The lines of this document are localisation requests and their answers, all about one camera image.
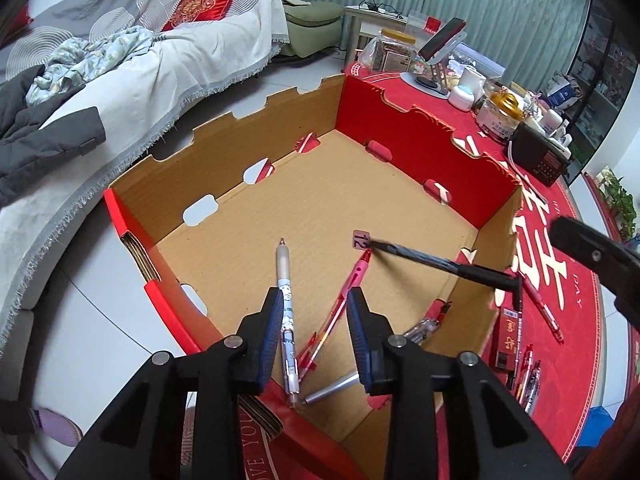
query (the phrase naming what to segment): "white table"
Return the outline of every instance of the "white table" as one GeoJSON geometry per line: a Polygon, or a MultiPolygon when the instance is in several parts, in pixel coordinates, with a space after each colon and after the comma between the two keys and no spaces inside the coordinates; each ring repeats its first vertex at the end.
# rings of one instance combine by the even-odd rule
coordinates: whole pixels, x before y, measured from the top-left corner
{"type": "Polygon", "coordinates": [[[375,10],[361,9],[357,5],[344,7],[344,13],[351,16],[351,28],[349,29],[349,43],[344,57],[344,65],[347,66],[356,60],[356,49],[360,36],[374,38],[380,34],[383,27],[404,31],[406,17],[396,18],[397,14],[391,12],[376,12],[375,10]]]}

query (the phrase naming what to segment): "metal screw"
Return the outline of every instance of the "metal screw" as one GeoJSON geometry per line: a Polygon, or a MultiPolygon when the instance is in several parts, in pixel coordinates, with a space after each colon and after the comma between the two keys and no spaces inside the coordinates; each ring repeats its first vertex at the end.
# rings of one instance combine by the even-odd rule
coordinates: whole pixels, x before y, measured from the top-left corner
{"type": "Polygon", "coordinates": [[[462,352],[460,354],[460,362],[466,366],[476,366],[478,364],[478,356],[473,352],[462,352]]]}
{"type": "Polygon", "coordinates": [[[391,346],[395,346],[396,348],[402,348],[404,345],[406,345],[406,338],[403,335],[390,335],[387,341],[391,346]]]}
{"type": "Polygon", "coordinates": [[[155,365],[162,366],[169,362],[169,352],[165,352],[164,350],[161,352],[156,352],[151,356],[151,362],[155,365]]]}
{"type": "Polygon", "coordinates": [[[242,344],[242,338],[239,335],[230,335],[225,337],[225,346],[227,348],[238,348],[242,344]]]}

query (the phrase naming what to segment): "red pen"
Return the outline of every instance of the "red pen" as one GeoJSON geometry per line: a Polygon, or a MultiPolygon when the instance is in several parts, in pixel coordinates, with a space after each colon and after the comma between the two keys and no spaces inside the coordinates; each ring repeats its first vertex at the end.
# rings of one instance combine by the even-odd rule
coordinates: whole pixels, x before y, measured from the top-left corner
{"type": "Polygon", "coordinates": [[[524,392],[527,389],[527,383],[529,382],[529,375],[533,368],[533,345],[527,346],[522,359],[522,368],[520,369],[520,382],[518,383],[518,389],[516,390],[516,400],[522,405],[524,400],[524,392]]]}
{"type": "Polygon", "coordinates": [[[524,287],[524,290],[531,298],[531,301],[533,301],[533,303],[536,305],[536,307],[540,311],[540,314],[542,314],[542,317],[545,318],[546,324],[549,325],[551,333],[556,338],[556,341],[558,341],[559,343],[564,343],[564,335],[562,334],[562,330],[560,330],[560,326],[558,325],[558,322],[556,321],[554,315],[549,310],[549,307],[546,306],[546,303],[542,301],[542,298],[540,297],[536,288],[533,286],[533,283],[529,281],[529,278],[527,278],[521,271],[518,272],[522,276],[522,285],[524,287]]]}
{"type": "Polygon", "coordinates": [[[326,339],[329,337],[331,330],[334,329],[335,324],[344,313],[344,306],[347,303],[347,294],[350,288],[352,286],[360,286],[369,268],[370,258],[371,249],[367,249],[353,266],[349,277],[340,290],[340,294],[338,294],[338,299],[335,300],[334,306],[329,312],[329,316],[324,320],[321,329],[318,332],[314,332],[311,339],[309,339],[308,343],[302,349],[302,352],[300,352],[300,357],[298,358],[298,375],[301,382],[309,372],[312,372],[318,366],[316,363],[318,354],[322,346],[324,346],[326,339]]]}

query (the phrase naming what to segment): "red pillow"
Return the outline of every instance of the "red pillow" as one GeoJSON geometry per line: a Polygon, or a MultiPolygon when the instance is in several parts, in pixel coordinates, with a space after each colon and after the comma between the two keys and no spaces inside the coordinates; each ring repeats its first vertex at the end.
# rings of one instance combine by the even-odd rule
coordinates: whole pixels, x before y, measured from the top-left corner
{"type": "Polygon", "coordinates": [[[181,23],[208,22],[220,20],[231,5],[232,0],[181,0],[177,9],[166,22],[162,31],[172,30],[181,23]]]}
{"type": "Polygon", "coordinates": [[[16,32],[23,30],[27,25],[29,25],[33,19],[29,16],[29,7],[24,6],[20,9],[20,12],[15,17],[14,22],[9,27],[9,31],[6,34],[6,38],[8,39],[10,36],[14,35],[16,32]]]}

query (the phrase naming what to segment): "cardboard bottom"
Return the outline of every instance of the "cardboard bottom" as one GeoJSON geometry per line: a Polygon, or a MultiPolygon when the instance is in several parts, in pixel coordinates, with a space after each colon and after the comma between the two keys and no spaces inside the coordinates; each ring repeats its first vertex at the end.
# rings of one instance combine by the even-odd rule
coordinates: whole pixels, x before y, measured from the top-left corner
{"type": "MultiPolygon", "coordinates": [[[[451,259],[474,244],[478,230],[402,171],[337,130],[319,140],[311,152],[291,153],[274,163],[273,174],[258,184],[240,184],[216,197],[219,208],[213,215],[193,227],[180,225],[158,243],[178,280],[196,290],[223,334],[235,332],[275,285],[280,238],[290,251],[298,349],[320,328],[361,255],[351,245],[354,230],[451,259]]],[[[376,254],[362,288],[370,309],[404,332],[433,300],[447,299],[455,283],[455,276],[439,270],[376,254]]],[[[278,356],[273,377],[282,384],[279,363],[278,356]]],[[[342,320],[303,393],[354,369],[342,320]]],[[[302,415],[342,442],[369,412],[363,387],[357,385],[309,406],[302,415]]]]}

